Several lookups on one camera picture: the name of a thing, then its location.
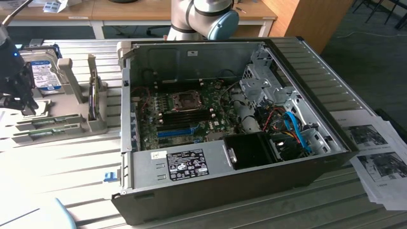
blue hard drive label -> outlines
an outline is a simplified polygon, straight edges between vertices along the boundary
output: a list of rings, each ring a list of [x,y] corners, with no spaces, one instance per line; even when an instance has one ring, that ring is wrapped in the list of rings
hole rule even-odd
[[[202,149],[166,154],[169,179],[172,181],[209,174]]]
[[[50,64],[49,61],[31,61],[30,65],[45,65],[45,64]]]
[[[54,70],[49,61],[31,61],[30,62],[31,74],[35,87],[46,94],[61,88],[61,83],[55,76]]]

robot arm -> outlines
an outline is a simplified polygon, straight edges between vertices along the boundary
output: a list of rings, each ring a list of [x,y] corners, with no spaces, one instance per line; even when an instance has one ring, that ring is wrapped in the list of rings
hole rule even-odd
[[[0,108],[25,110],[34,114],[38,108],[30,89],[34,88],[30,63],[25,63],[0,23]]]
[[[166,40],[228,39],[237,29],[233,0],[172,0]]]

hard drive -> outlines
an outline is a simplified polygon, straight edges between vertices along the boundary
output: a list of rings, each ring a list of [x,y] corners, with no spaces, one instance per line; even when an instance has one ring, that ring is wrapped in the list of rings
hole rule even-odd
[[[19,54],[23,61],[30,62],[34,85],[39,93],[62,93],[61,85],[66,84],[68,80],[57,68],[57,59],[61,58],[57,45],[23,47]]]

barcode label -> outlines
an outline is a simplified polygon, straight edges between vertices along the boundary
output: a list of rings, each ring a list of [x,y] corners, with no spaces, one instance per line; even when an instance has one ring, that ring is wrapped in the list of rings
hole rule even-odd
[[[31,73],[35,87],[42,91],[50,91],[60,87],[61,83],[55,74],[50,71],[51,65],[49,61],[31,61]]]

blue pcie slot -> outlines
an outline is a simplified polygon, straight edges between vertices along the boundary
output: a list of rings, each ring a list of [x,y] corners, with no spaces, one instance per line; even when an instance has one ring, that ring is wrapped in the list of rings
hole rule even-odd
[[[173,136],[190,135],[190,134],[193,134],[192,128],[184,130],[158,132],[157,137],[173,137]]]

